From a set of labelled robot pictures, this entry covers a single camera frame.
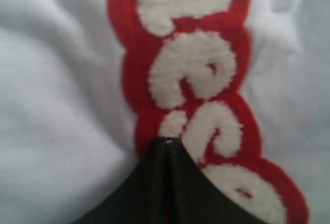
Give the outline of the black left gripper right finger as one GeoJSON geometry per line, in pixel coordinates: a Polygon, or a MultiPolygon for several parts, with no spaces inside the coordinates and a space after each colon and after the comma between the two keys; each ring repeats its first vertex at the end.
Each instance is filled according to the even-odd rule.
{"type": "Polygon", "coordinates": [[[198,168],[178,138],[166,138],[171,197],[168,223],[260,223],[238,206],[198,168]]]}

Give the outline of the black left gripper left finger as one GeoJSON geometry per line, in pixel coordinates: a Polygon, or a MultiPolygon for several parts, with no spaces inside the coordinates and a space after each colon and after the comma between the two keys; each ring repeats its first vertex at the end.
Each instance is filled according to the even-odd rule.
{"type": "Polygon", "coordinates": [[[74,223],[166,223],[166,139],[153,139],[130,176],[106,200],[74,223]]]}

